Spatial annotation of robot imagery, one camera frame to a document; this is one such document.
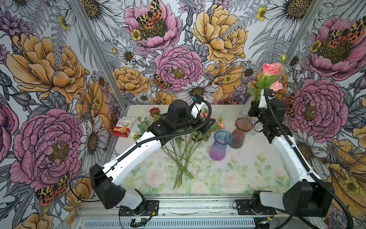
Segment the blue purple glass vase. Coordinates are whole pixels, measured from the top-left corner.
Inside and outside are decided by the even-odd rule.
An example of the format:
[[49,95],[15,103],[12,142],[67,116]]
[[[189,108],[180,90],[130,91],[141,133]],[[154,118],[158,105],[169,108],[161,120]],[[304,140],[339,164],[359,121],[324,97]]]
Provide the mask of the blue purple glass vase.
[[221,161],[225,158],[226,148],[231,143],[233,137],[226,129],[215,131],[213,137],[214,142],[209,149],[209,156],[212,160]]

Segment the dark pink glass vase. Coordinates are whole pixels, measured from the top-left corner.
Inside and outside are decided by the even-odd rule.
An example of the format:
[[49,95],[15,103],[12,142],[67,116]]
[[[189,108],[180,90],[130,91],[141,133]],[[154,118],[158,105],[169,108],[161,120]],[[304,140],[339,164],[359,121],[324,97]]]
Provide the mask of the dark pink glass vase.
[[248,118],[238,118],[235,122],[236,129],[232,132],[232,141],[229,146],[239,149],[244,145],[246,134],[252,130],[253,124]]

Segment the pink rose stem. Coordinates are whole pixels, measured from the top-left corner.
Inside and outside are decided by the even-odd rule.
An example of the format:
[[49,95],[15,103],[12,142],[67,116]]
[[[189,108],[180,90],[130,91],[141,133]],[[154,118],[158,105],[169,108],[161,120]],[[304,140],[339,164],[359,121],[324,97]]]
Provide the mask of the pink rose stem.
[[260,76],[257,78],[257,80],[261,79],[261,78],[262,79],[265,79],[265,78],[274,79],[276,77],[277,81],[280,81],[279,77],[284,70],[283,61],[285,61],[285,60],[286,60],[286,55],[283,55],[281,57],[280,63],[263,64],[262,72],[260,73]]
[[253,102],[256,105],[260,105],[261,100],[265,103],[265,99],[263,93],[265,89],[270,89],[273,91],[274,97],[278,100],[283,99],[283,94],[280,93],[281,90],[284,89],[283,84],[277,81],[277,78],[274,79],[258,79],[257,81],[253,81],[249,83],[248,91],[250,95],[253,97]]

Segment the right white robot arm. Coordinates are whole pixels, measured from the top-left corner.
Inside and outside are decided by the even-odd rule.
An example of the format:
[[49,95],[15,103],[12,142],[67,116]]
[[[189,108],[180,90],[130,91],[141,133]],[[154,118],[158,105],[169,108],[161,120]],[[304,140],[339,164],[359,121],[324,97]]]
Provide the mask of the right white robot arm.
[[277,100],[270,89],[263,89],[260,101],[252,102],[250,117],[257,117],[262,133],[279,154],[292,182],[285,193],[255,191],[252,210],[265,208],[281,210],[293,217],[324,217],[333,200],[334,189],[311,168],[295,143],[289,128],[283,125],[286,104]]

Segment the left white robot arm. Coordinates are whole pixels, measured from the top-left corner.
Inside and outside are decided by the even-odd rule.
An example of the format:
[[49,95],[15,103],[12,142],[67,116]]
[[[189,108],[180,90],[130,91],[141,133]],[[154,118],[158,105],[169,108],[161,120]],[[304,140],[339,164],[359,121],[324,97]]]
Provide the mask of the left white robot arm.
[[126,151],[110,162],[90,168],[92,189],[106,209],[118,205],[132,210],[145,207],[145,197],[137,190],[122,187],[123,180],[145,158],[159,150],[170,140],[191,132],[205,133],[214,123],[211,105],[202,97],[189,105],[175,100],[165,114],[152,122],[147,131]]

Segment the pink rose bunch on table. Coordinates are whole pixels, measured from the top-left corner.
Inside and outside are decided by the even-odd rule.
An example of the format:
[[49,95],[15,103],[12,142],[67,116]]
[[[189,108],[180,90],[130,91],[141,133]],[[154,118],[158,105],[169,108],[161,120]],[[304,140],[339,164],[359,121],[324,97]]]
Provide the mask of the pink rose bunch on table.
[[208,110],[200,114],[200,120],[213,120],[206,133],[194,131],[185,135],[175,137],[168,144],[162,147],[162,151],[175,163],[177,171],[173,175],[173,189],[178,189],[183,185],[185,179],[194,179],[193,172],[189,170],[194,165],[192,157],[200,148],[204,148],[206,143],[213,137],[214,132],[224,129],[223,116],[218,117],[208,115]]

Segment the dark red flower stem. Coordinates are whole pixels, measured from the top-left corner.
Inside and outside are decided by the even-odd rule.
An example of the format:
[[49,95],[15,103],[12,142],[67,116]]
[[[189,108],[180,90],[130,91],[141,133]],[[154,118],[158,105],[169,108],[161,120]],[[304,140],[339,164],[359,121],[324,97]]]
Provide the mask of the dark red flower stem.
[[149,111],[149,113],[150,113],[150,116],[153,118],[153,121],[154,122],[157,121],[157,120],[159,120],[160,117],[161,117],[161,115],[162,115],[161,114],[161,110],[159,108],[157,108],[157,107],[152,108]]

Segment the red white snack box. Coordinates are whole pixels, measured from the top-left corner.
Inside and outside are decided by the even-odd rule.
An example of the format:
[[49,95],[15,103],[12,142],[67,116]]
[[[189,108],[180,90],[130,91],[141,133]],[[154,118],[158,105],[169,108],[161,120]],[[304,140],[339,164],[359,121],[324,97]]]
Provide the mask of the red white snack box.
[[112,135],[127,138],[131,133],[134,123],[135,118],[125,116],[120,118],[112,130]]

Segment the white vent grille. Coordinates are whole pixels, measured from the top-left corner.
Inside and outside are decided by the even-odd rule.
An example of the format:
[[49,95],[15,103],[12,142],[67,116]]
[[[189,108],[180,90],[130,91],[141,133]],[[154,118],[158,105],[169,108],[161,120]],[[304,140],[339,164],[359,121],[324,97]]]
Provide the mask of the white vent grille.
[[[128,219],[88,220],[81,229],[130,229]],[[253,218],[192,218],[153,219],[146,229],[244,229],[255,228]]]

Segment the aluminium front rail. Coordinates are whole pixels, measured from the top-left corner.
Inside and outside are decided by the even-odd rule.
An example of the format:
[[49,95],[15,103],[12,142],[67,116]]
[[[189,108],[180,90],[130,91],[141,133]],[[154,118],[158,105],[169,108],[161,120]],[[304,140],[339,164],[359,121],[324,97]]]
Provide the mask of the aluminium front rail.
[[[158,200],[158,216],[153,219],[168,218],[238,218],[236,201],[251,201],[250,195],[147,195],[148,201]],[[105,209],[100,202],[83,203],[76,215],[82,219],[118,219],[118,208]]]

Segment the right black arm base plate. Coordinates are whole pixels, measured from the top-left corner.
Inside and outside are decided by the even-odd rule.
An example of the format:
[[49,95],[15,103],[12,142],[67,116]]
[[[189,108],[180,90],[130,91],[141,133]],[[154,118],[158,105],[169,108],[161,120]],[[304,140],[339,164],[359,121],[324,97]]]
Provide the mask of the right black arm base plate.
[[237,199],[233,203],[233,208],[238,215],[276,215],[276,209],[265,207],[260,203],[255,203],[251,199]]

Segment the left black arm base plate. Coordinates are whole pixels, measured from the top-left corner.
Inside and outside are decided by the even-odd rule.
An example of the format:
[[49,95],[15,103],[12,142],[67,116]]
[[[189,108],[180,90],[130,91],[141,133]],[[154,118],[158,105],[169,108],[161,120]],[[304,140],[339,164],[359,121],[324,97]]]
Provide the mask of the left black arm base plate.
[[121,206],[118,215],[120,217],[132,216],[157,216],[159,211],[159,200],[143,201],[136,209]]

